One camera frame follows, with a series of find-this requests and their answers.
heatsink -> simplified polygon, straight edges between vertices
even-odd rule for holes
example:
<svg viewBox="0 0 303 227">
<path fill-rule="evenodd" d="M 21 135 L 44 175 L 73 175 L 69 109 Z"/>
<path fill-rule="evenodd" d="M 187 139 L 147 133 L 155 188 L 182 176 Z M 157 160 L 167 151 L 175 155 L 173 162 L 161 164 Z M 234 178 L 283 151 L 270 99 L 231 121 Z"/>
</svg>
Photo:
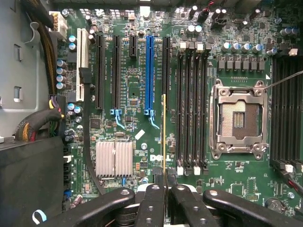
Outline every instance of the heatsink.
<svg viewBox="0 0 303 227">
<path fill-rule="evenodd" d="M 264 82 L 254 87 L 225 87 L 217 79 L 210 98 L 210 147 L 222 153 L 253 153 L 260 160 L 267 144 L 268 97 Z"/>
<path fill-rule="evenodd" d="M 96 143 L 96 175 L 101 177 L 133 174 L 133 142 Z"/>
</svg>

electrolytic capacitor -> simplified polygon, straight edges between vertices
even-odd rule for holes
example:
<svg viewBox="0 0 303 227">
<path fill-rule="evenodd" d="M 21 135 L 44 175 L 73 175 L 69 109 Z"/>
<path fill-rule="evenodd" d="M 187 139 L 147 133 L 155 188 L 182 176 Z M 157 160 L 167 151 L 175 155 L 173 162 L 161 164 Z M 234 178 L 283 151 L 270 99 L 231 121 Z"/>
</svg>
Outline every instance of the electrolytic capacitor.
<svg viewBox="0 0 303 227">
<path fill-rule="evenodd" d="M 202 32 L 202 27 L 200 25 L 195 27 L 195 34 L 199 35 Z"/>
<path fill-rule="evenodd" d="M 239 49 L 240 49 L 240 45 L 238 43 L 233 44 L 231 47 L 231 51 L 234 53 L 237 52 Z"/>
<path fill-rule="evenodd" d="M 73 111 L 74 109 L 75 109 L 75 104 L 74 103 L 69 103 L 68 105 L 67 105 L 67 109 L 68 110 L 71 110 L 71 111 Z"/>
<path fill-rule="evenodd" d="M 74 52 L 74 51 L 77 50 L 76 44 L 69 44 L 69 45 L 68 45 L 68 48 L 70 49 L 71 52 Z"/>
<path fill-rule="evenodd" d="M 271 49 L 269 51 L 266 52 L 268 56 L 273 56 L 275 54 L 278 53 L 278 51 L 276 49 Z"/>
<path fill-rule="evenodd" d="M 65 142 L 71 143 L 74 141 L 75 137 L 74 136 L 66 136 L 65 138 Z"/>
<path fill-rule="evenodd" d="M 206 21 L 206 19 L 208 18 L 208 15 L 209 15 L 209 9 L 202 10 L 198 16 L 198 22 L 204 23 Z"/>
<path fill-rule="evenodd" d="M 66 115 L 67 115 L 68 117 L 73 117 L 73 116 L 76 115 L 76 113 L 75 113 L 74 111 L 68 111 L 68 112 L 66 113 Z"/>
<path fill-rule="evenodd" d="M 246 53 L 250 50 L 250 44 L 244 44 L 242 47 L 241 47 L 241 51 L 243 53 Z"/>
<path fill-rule="evenodd" d="M 226 15 L 226 13 L 227 13 L 227 10 L 222 9 L 220 14 L 218 15 L 218 18 L 223 18 Z"/>
<path fill-rule="evenodd" d="M 246 25 L 248 25 L 248 22 L 243 20 L 242 23 L 238 25 L 238 30 L 242 30 Z"/>
<path fill-rule="evenodd" d="M 75 109 L 74 109 L 74 112 L 76 114 L 80 114 L 83 112 L 83 108 L 81 106 L 76 106 Z"/>
<path fill-rule="evenodd" d="M 66 74 L 66 70 L 62 69 L 62 68 L 57 68 L 56 73 L 58 75 L 63 75 L 64 76 Z"/>
<path fill-rule="evenodd" d="M 195 31 L 195 26 L 193 25 L 188 26 L 186 29 L 187 34 L 193 34 L 194 31 Z"/>
<path fill-rule="evenodd" d="M 292 29 L 290 27 L 284 28 L 280 31 L 281 36 L 287 36 L 291 34 Z"/>
<path fill-rule="evenodd" d="M 75 122 L 76 122 L 76 123 L 79 124 L 79 123 L 81 123 L 81 121 L 82 121 L 82 117 L 79 116 L 79 117 L 76 117 L 76 118 L 75 118 Z"/>
<path fill-rule="evenodd" d="M 68 41 L 70 41 L 70 43 L 77 43 L 77 38 L 74 35 L 71 35 L 70 37 L 68 37 Z"/>
<path fill-rule="evenodd" d="M 68 129 L 66 131 L 64 131 L 64 135 L 65 136 L 71 136 L 75 134 L 75 130 L 74 129 Z"/>
<path fill-rule="evenodd" d="M 61 68 L 65 68 L 66 67 L 66 62 L 62 61 L 62 60 L 58 60 L 57 61 L 57 66 L 61 67 Z"/>
<path fill-rule="evenodd" d="M 189 12 L 189 15 L 190 15 L 191 17 L 193 17 L 194 14 L 197 12 L 197 10 L 198 10 L 198 6 L 193 6 L 193 7 L 191 8 L 190 12 Z"/>
<path fill-rule="evenodd" d="M 64 90 L 66 89 L 66 85 L 64 83 L 57 83 L 56 84 L 57 89 Z"/>
<path fill-rule="evenodd" d="M 229 43 L 224 43 L 223 46 L 221 46 L 221 50 L 226 52 L 230 49 L 231 45 Z"/>
<path fill-rule="evenodd" d="M 85 16 L 85 20 L 86 20 L 86 22 L 87 22 L 87 24 L 88 24 L 89 26 L 92 26 L 92 25 L 93 25 L 93 22 L 92 22 L 92 20 L 91 20 L 91 18 L 90 18 L 90 15 L 86 15 L 86 16 Z"/>
<path fill-rule="evenodd" d="M 261 13 L 260 9 L 255 9 L 255 11 L 250 15 L 250 20 L 253 20 Z"/>
<path fill-rule="evenodd" d="M 261 50 L 262 50 L 262 46 L 260 44 L 257 44 L 252 48 L 252 51 L 254 53 L 259 53 Z"/>
<path fill-rule="evenodd" d="M 214 11 L 214 14 L 212 15 L 212 19 L 215 20 L 219 16 L 220 13 L 221 13 L 221 10 L 220 9 L 216 9 Z"/>
<path fill-rule="evenodd" d="M 56 80 L 57 80 L 58 82 L 65 83 L 66 77 L 64 77 L 64 76 L 62 76 L 62 75 L 58 75 L 58 76 L 56 77 Z"/>
<path fill-rule="evenodd" d="M 91 44 L 95 44 L 96 43 L 96 39 L 93 35 L 89 35 L 89 41 Z"/>
</svg>

white connector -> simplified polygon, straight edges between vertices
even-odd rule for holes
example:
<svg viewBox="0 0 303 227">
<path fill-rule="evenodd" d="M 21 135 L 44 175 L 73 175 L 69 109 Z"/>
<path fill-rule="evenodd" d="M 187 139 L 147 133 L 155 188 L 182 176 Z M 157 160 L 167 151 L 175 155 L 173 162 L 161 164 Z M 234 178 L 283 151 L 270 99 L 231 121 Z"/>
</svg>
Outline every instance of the white connector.
<svg viewBox="0 0 303 227">
<path fill-rule="evenodd" d="M 55 34 L 59 40 L 66 41 L 68 27 L 65 18 L 59 11 L 49 11 L 49 15 L 52 15 L 54 19 L 54 28 L 49 28 L 49 32 Z"/>
</svg>

metal rod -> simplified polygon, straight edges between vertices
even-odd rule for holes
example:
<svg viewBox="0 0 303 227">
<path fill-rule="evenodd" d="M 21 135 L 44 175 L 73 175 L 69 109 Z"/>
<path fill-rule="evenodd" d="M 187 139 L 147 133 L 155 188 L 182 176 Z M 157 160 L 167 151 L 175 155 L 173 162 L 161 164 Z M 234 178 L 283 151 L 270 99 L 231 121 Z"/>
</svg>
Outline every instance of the metal rod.
<svg viewBox="0 0 303 227">
<path fill-rule="evenodd" d="M 297 76 L 299 76 L 299 75 L 301 75 L 301 74 L 303 74 L 303 71 L 297 72 L 297 73 L 295 73 L 295 74 L 293 74 L 293 75 L 291 75 L 291 76 L 289 76 L 289 77 L 286 77 L 286 78 L 284 78 L 284 79 L 282 79 L 282 80 L 279 80 L 278 82 L 273 83 L 273 84 L 267 86 L 267 87 L 264 88 L 264 89 L 265 89 L 265 90 L 268 90 L 268 89 L 270 89 L 271 87 L 274 87 L 274 86 L 276 86 L 276 85 L 278 85 L 278 84 L 281 84 L 281 83 L 283 83 L 283 82 L 285 82 L 285 81 L 287 81 L 287 80 L 289 80 L 289 79 L 291 79 L 291 78 L 297 77 Z"/>
</svg>

mounting screw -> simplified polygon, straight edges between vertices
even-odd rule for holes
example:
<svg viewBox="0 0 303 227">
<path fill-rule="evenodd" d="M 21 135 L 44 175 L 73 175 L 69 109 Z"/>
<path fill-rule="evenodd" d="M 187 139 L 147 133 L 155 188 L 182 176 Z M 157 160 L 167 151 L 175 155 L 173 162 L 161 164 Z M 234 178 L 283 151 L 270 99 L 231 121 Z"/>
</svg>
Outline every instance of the mounting screw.
<svg viewBox="0 0 303 227">
<path fill-rule="evenodd" d="M 210 193 L 212 196 L 218 195 L 218 192 L 217 192 L 217 191 L 214 191 L 214 190 L 210 190 L 209 193 Z"/>
<path fill-rule="evenodd" d="M 294 199 L 294 194 L 293 194 L 292 192 L 289 192 L 287 196 L 288 196 L 288 198 L 290 198 L 290 199 Z"/>
</svg>

